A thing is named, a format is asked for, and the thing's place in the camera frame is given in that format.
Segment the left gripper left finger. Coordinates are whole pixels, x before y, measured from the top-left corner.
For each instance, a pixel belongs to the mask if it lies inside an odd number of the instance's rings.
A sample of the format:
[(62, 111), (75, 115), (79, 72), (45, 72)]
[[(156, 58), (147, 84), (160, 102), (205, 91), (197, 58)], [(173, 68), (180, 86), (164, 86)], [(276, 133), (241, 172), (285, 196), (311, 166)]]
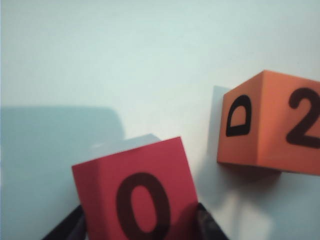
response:
[(87, 237), (86, 218), (78, 205), (66, 218), (54, 227), (43, 240), (85, 240)]

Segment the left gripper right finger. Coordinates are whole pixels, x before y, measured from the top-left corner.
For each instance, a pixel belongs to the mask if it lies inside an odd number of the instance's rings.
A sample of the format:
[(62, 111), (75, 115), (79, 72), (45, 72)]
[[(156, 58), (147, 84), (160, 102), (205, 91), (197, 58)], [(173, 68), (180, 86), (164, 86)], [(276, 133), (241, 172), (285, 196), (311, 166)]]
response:
[(211, 213), (200, 202), (196, 209), (196, 223), (201, 240), (229, 240)]

